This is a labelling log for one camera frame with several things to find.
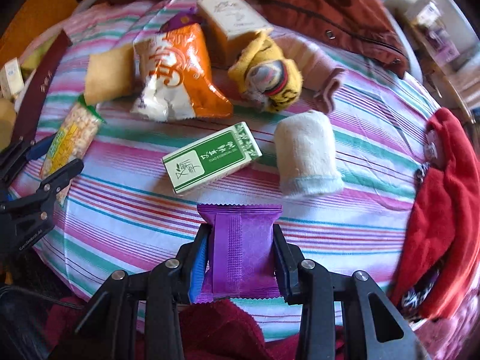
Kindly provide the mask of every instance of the purple snack package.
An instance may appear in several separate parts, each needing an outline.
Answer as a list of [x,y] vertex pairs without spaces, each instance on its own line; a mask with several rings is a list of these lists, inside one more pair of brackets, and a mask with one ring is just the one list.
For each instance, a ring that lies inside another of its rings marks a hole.
[[198,204],[200,216],[213,230],[208,263],[197,302],[222,298],[276,298],[273,223],[281,205]]
[[203,19],[201,16],[196,15],[196,11],[197,8],[192,7],[188,10],[177,13],[160,27],[159,33],[177,30],[190,24],[201,24]]

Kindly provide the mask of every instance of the round tan object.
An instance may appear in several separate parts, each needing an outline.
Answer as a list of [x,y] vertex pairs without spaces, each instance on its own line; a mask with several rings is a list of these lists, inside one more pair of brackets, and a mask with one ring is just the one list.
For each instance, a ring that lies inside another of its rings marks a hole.
[[17,114],[13,103],[0,98],[0,151],[10,144],[16,118]]

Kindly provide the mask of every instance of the green and white box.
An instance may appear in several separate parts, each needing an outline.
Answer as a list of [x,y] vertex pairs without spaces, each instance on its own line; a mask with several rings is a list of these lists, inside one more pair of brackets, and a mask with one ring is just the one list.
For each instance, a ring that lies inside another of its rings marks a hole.
[[162,158],[175,193],[221,179],[262,156],[245,122],[224,128]]

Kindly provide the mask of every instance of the light blue sock cuff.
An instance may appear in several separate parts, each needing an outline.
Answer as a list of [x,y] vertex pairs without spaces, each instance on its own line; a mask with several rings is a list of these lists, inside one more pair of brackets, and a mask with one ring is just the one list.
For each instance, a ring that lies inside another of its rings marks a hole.
[[340,192],[344,187],[341,176],[298,177],[280,183],[280,190],[287,197],[328,195]]

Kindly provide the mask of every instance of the orange and white snack bag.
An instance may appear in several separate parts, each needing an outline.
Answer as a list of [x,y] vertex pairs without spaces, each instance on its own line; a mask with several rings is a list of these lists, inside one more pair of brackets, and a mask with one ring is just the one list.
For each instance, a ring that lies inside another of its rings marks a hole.
[[212,84],[210,59],[198,24],[135,45],[145,87],[132,112],[159,122],[229,117],[233,106]]

